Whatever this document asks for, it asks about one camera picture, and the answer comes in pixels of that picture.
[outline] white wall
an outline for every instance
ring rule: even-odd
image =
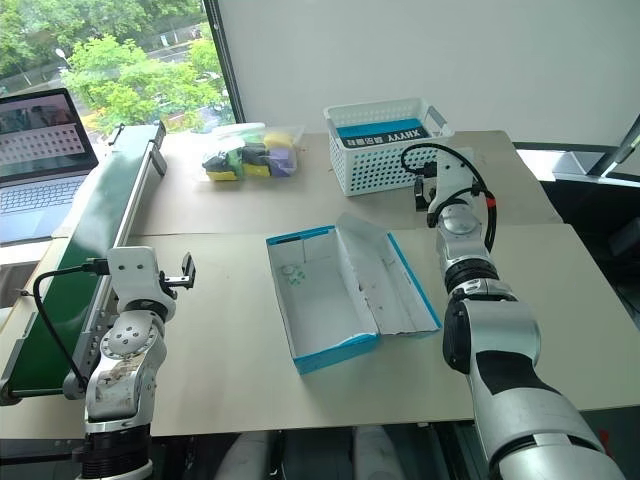
[[[640,110],[640,0],[221,0],[249,121],[422,96],[456,130],[617,144]]]

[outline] yellow sponge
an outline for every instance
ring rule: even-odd
[[[284,132],[269,132],[262,141],[267,150],[272,148],[293,148],[293,137]]]
[[[257,175],[259,177],[270,177],[268,165],[251,165],[250,163],[244,164],[244,173],[247,175]]]
[[[212,178],[216,181],[219,180],[237,180],[238,177],[236,176],[236,173],[232,170],[226,171],[226,172],[207,172],[207,175],[209,175],[209,178]]]

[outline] beige tabletop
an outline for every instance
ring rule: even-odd
[[[167,174],[149,197],[153,208],[136,217],[133,234],[286,233],[332,224],[343,212],[386,228],[425,225],[425,214],[415,211],[412,187],[345,197],[329,161],[327,134],[302,137],[299,169],[290,178],[210,181],[201,163],[211,143],[207,135],[167,136],[162,146]],[[450,145],[473,149],[497,198],[499,224],[562,222],[504,132],[461,132]],[[482,209],[477,213],[484,218]]]
[[[394,232],[442,318],[446,293],[434,233]],[[442,358],[441,333],[385,339],[370,354],[300,376],[276,302],[266,236],[131,239],[155,247],[161,268],[178,265],[188,250],[198,269],[195,288],[180,292],[167,325],[154,435],[472,417],[464,376]],[[640,335],[570,226],[501,226],[494,259],[540,324],[537,371],[545,382],[579,409],[640,403],[640,374],[630,367],[640,364]],[[19,319],[33,309],[31,301],[20,299],[22,314],[0,336],[2,362],[10,343],[5,334],[15,338],[24,329]],[[82,408],[62,397],[26,399],[0,409],[1,436],[79,437]]]

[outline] robotic arm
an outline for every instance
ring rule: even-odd
[[[412,147],[448,152],[439,155],[446,158],[438,158],[435,172],[433,165],[423,170],[437,174],[428,221],[437,228],[436,247],[449,294],[443,354],[452,369],[467,376],[491,478],[623,479],[571,402],[536,375],[536,320],[500,280],[487,242],[481,239],[482,225],[473,215],[471,197],[451,198],[451,192],[471,187],[474,176],[484,183],[479,174],[471,175],[446,147]],[[421,183],[416,183],[416,194]]]
[[[100,339],[100,362],[88,383],[85,441],[74,452],[82,463],[79,480],[142,480],[149,460],[156,375],[167,354],[164,325],[175,313],[172,287],[190,288],[195,267],[187,254],[183,276],[158,271],[149,247],[114,248],[107,254],[118,316]]]

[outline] laptop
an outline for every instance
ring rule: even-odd
[[[0,98],[0,244],[50,237],[96,165],[66,89]]]

